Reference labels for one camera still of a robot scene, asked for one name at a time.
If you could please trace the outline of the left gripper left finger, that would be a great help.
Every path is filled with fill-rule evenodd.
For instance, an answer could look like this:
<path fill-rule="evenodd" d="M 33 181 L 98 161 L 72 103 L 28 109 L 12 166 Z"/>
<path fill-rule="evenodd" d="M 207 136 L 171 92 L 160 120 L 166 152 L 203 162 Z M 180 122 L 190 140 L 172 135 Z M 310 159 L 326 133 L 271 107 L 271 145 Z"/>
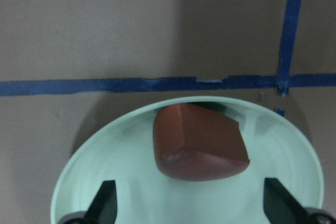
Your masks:
<path fill-rule="evenodd" d="M 102 182 L 87 211 L 82 216 L 69 214 L 59 223 L 106 223 L 114 224 L 117 219 L 117 188 L 115 180 Z"/>

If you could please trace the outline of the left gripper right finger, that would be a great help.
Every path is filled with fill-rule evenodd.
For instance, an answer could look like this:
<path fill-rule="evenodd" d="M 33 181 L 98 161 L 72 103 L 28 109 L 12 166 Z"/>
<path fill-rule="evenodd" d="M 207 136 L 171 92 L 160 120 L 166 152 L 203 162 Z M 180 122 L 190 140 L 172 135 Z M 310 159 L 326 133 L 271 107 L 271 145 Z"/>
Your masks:
<path fill-rule="evenodd" d="M 270 223 L 335 223 L 325 210 L 303 207 L 276 178 L 264 180 L 264 213 Z"/>

